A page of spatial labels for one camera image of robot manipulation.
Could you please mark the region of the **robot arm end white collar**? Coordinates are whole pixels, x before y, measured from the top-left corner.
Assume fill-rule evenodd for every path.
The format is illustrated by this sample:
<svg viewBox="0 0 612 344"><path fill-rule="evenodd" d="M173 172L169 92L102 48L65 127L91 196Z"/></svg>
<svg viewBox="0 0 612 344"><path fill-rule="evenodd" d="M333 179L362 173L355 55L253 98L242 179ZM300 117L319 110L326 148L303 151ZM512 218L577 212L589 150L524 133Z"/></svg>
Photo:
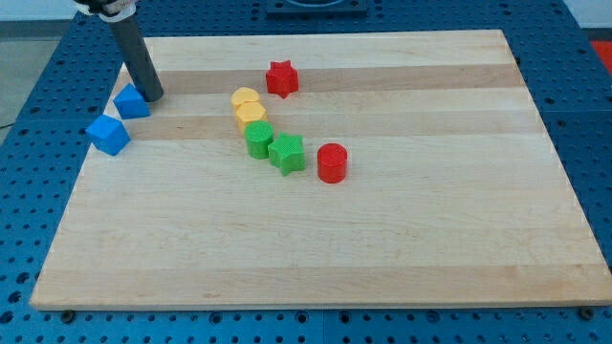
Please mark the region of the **robot arm end white collar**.
<svg viewBox="0 0 612 344"><path fill-rule="evenodd" d="M136 13L138 0L74 0L77 10L96 15L107 23L117 23Z"/></svg>

